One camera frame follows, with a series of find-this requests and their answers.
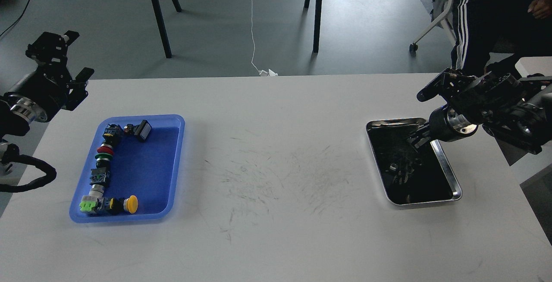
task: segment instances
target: white cable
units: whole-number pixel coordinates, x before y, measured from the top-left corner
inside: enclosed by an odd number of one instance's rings
[[[257,72],[259,72],[260,74],[260,70],[257,68],[257,66],[255,66],[255,64],[253,63],[253,60],[255,58],[255,38],[253,36],[253,0],[251,0],[251,40],[253,41],[253,56],[251,56],[251,65],[254,66],[254,68],[257,70]]]

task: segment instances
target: black cable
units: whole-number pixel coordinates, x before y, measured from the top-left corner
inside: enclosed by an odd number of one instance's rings
[[[25,11],[27,10],[27,7],[29,6],[29,2],[30,2],[30,1],[31,1],[31,0],[28,0],[28,1],[27,1],[27,4],[25,5],[25,8],[23,9],[23,12],[22,12],[21,15],[19,16],[19,18],[18,18],[14,23],[12,23],[8,28],[6,28],[6,29],[4,30],[4,32],[0,33],[0,37],[2,37],[2,35],[4,35],[4,33],[6,33],[6,31],[8,31],[10,28],[12,28],[14,25],[16,25],[16,23],[18,23],[18,22],[21,20],[21,18],[22,18],[23,15],[25,14]]]
[[[12,161],[17,163],[22,163],[22,164],[28,164],[30,166],[35,166],[35,168],[44,172],[45,175],[40,176],[40,178],[34,179],[25,185],[15,186],[15,185],[8,185],[8,184],[0,184],[0,192],[24,192],[28,190],[33,190],[33,189],[42,187],[46,184],[49,184],[57,176],[57,172],[53,168],[53,166],[50,166],[47,162],[40,160],[38,158],[34,158],[27,155],[19,155],[15,157]]]

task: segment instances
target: white stripe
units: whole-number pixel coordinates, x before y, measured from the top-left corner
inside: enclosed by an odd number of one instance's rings
[[[464,22],[465,22],[465,27],[464,27],[464,29],[465,29],[465,31],[464,31],[464,33],[465,33],[465,36],[464,36],[464,44],[465,44],[465,45],[464,45],[464,51],[462,52],[463,58],[462,58],[462,64],[460,65],[460,68],[461,68],[461,69],[464,68],[464,63],[466,62],[467,45],[468,45],[468,44],[467,44],[467,40],[468,40],[468,38],[469,38],[469,36],[470,36],[470,35],[469,35],[469,30],[468,30],[468,28],[467,28],[467,2],[468,2],[468,1],[469,1],[469,0],[466,0],[466,3],[464,3]]]
[[[462,23],[462,5],[464,3],[464,0],[460,0],[460,3],[458,4],[458,44],[456,46],[456,65],[453,66],[453,68],[459,69],[460,68],[460,61],[462,60],[462,46],[464,43],[464,31],[463,31],[463,23]]]

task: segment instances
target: wire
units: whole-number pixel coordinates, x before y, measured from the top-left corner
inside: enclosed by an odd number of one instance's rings
[[[253,60],[255,58],[255,50],[256,50],[256,46],[255,46],[255,38],[253,36],[253,0],[251,0],[251,41],[253,41],[253,56],[251,56],[251,65],[254,66],[254,68],[257,70],[257,72],[259,72],[260,74],[260,70],[257,68],[257,66],[255,66],[255,64],[253,63]]]
[[[27,7],[29,6],[30,1],[31,1],[31,0],[28,0],[28,1],[27,1],[27,4],[25,5],[25,8],[23,9],[23,12],[22,12],[21,15],[19,16],[19,18],[18,18],[15,22],[13,22],[8,28],[6,28],[6,29],[4,30],[4,32],[0,33],[0,37],[2,37],[2,35],[4,35],[4,33],[6,33],[9,29],[11,29],[14,25],[16,25],[16,23],[18,23],[18,22],[21,20],[21,18],[22,18],[23,15],[25,14],[25,11],[27,10]]]

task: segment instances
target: robotic arm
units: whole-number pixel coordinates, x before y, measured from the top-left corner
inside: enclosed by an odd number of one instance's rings
[[[447,101],[407,141],[416,149],[439,139],[453,142],[469,137],[478,125],[491,136],[532,154],[552,139],[552,76],[511,74],[477,78],[446,69],[418,94],[418,101],[437,95]]]
[[[83,68],[74,80],[67,70],[67,48],[78,37],[79,34],[73,31],[63,35],[44,32],[25,52],[38,64],[36,70],[0,96],[0,176],[10,174],[14,163],[29,164],[45,173],[26,185],[0,184],[0,191],[27,191],[55,179],[56,171],[52,166],[34,157],[20,155],[19,148],[3,137],[24,136],[32,121],[48,122],[60,109],[73,111],[87,97],[85,88],[94,70]]]

